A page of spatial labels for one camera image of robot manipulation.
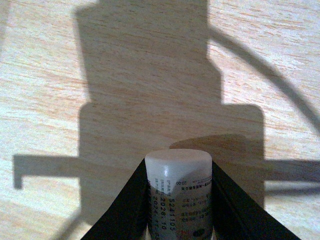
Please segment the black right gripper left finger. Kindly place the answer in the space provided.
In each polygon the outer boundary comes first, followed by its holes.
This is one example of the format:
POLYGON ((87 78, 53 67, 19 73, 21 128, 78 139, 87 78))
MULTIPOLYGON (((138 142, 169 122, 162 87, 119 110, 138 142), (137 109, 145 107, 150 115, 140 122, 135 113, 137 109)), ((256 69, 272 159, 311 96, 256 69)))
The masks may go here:
POLYGON ((108 210, 83 236, 85 240, 144 240, 149 202, 145 161, 142 160, 108 210))

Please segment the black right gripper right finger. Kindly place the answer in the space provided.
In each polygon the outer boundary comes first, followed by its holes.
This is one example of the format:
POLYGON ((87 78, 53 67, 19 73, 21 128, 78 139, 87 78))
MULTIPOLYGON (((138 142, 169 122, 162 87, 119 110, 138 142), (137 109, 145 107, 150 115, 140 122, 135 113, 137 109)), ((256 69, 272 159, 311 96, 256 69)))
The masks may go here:
POLYGON ((217 240, 298 240, 212 163, 212 221, 217 240))

